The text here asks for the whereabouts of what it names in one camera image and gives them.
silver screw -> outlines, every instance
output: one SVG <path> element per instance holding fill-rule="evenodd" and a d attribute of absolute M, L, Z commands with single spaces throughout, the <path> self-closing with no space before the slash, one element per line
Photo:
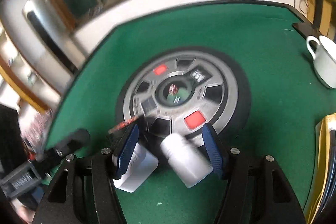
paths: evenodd
<path fill-rule="evenodd" d="M 57 152 L 57 154 L 58 154 L 60 157 L 62 157 L 62 156 L 63 156 L 63 153 L 62 153 L 62 151 L 61 151 L 61 150 L 59 150 L 59 149 L 56 149 L 56 152 Z"/>
<path fill-rule="evenodd" d="M 72 161 L 75 158 L 74 154 L 69 154 L 68 156 L 65 157 L 67 161 Z"/>
<path fill-rule="evenodd" d="M 266 160 L 268 161 L 274 161 L 274 158 L 271 155 L 266 156 Z"/>
<path fill-rule="evenodd" d="M 230 149 L 230 152 L 233 154 L 233 155 L 238 155 L 240 153 L 239 149 L 238 148 L 231 148 Z"/>
<path fill-rule="evenodd" d="M 109 147 L 105 147 L 105 148 L 103 148 L 102 150 L 101 150 L 101 153 L 103 154 L 103 155 L 107 155 L 107 154 L 109 154 L 111 152 L 111 149 L 109 148 Z"/>

green table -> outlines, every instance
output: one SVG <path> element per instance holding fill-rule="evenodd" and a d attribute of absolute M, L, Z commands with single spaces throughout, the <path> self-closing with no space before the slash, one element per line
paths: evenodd
<path fill-rule="evenodd" d="M 91 134 L 89 148 L 107 145 L 115 125 L 117 96 L 130 75 L 166 50 L 208 46 L 244 69 L 252 93 L 245 129 L 230 140 L 245 152 L 273 155 L 302 208 L 315 162 L 314 127 L 336 111 L 336 93 L 315 77 L 301 22 L 286 8 L 256 4 L 211 4 L 150 15 L 116 28 L 92 54 L 61 104 L 49 132 L 51 147 L 76 128 Z M 219 208 L 225 182 L 210 174 L 187 189 L 170 169 L 157 169 L 134 193 L 117 190 L 129 224 L 208 224 Z"/>

cup handle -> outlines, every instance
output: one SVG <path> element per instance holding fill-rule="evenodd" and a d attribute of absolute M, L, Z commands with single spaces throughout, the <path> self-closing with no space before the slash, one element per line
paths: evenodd
<path fill-rule="evenodd" d="M 312 36 L 312 35 L 307 36 L 307 39 L 306 39 L 306 42 L 307 42 L 307 49 L 308 49 L 308 51 L 310 52 L 311 56 L 313 57 L 313 60 L 315 60 L 315 58 L 316 58 L 316 54 L 315 54 L 315 52 L 313 51 L 313 49 L 311 48 L 311 46 L 309 45 L 309 42 L 310 42 L 311 40 L 315 41 L 315 42 L 317 43 L 318 46 L 320 45 L 320 41 L 319 41 L 316 37 L 314 37 L 314 36 Z"/>

white plastic bottle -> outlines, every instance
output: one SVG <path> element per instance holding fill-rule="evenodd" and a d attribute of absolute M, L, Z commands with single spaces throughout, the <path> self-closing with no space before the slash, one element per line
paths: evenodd
<path fill-rule="evenodd" d="M 209 161 L 186 138 L 177 133 L 164 138 L 160 148 L 169 165 L 188 188 L 212 172 Z"/>

blue gripper pad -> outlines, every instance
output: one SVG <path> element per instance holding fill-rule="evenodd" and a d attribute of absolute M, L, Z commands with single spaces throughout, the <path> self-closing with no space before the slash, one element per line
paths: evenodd
<path fill-rule="evenodd" d="M 137 124 L 134 124 L 132 131 L 125 142 L 124 147 L 122 148 L 122 150 L 118 155 L 118 164 L 117 164 L 118 168 L 115 173 L 116 177 L 121 177 L 123 174 L 126 173 L 138 139 L 139 139 L 139 127 Z"/>
<path fill-rule="evenodd" d="M 211 130 L 215 130 L 210 124 L 206 123 L 202 128 L 202 137 L 205 148 L 207 150 L 210 162 L 215 174 L 220 178 L 223 176 L 223 158 L 216 145 L 214 138 L 211 135 Z"/>

